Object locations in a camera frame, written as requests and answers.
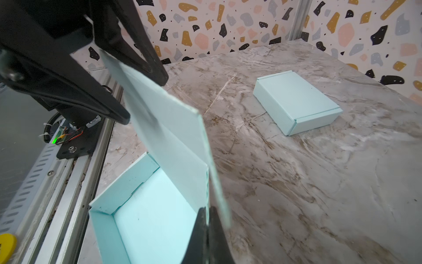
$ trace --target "box lid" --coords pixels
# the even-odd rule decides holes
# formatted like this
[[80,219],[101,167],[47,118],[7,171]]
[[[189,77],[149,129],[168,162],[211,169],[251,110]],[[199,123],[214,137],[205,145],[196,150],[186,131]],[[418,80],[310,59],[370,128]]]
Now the box lid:
[[293,71],[257,78],[292,120],[339,108],[305,79]]
[[152,157],[195,212],[208,209],[208,175],[225,227],[230,211],[224,199],[202,116],[137,70],[100,51],[113,78],[124,88],[131,123]]

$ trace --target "open light blue box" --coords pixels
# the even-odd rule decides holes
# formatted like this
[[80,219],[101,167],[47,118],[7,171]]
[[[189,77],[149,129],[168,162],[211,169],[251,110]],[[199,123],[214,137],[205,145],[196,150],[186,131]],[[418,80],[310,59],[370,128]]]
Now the open light blue box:
[[220,220],[230,226],[202,116],[140,72],[101,57],[124,87],[131,122],[149,151],[90,203],[102,261],[179,264],[200,208],[208,221],[208,177]]
[[254,96],[286,136],[329,125],[343,112],[293,71],[258,77]]

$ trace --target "marble surface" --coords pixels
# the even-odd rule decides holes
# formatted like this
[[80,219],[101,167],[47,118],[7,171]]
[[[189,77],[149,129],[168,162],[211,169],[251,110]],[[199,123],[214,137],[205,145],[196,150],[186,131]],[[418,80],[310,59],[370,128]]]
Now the marble surface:
[[[165,67],[164,88],[203,114],[236,263],[420,262],[422,107],[302,40]],[[252,91],[287,70],[344,112],[284,136]],[[116,125],[97,194],[144,150]],[[79,263],[101,262],[94,245],[88,226]]]

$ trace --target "yellow button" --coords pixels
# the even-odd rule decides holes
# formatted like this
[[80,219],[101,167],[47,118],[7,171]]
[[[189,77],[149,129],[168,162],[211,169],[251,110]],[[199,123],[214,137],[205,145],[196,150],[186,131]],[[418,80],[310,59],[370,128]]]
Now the yellow button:
[[0,264],[6,264],[16,248],[16,237],[12,234],[0,235]]

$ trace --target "terrazzo wall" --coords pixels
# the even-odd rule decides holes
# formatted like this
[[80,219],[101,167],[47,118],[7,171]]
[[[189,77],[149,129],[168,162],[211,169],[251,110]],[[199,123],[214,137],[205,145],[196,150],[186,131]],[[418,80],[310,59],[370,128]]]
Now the terrazzo wall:
[[[136,0],[141,21],[163,64],[287,41],[299,0]],[[126,30],[125,41],[133,46]],[[72,56],[102,68],[90,44]]]
[[422,0],[313,0],[301,38],[422,105]]

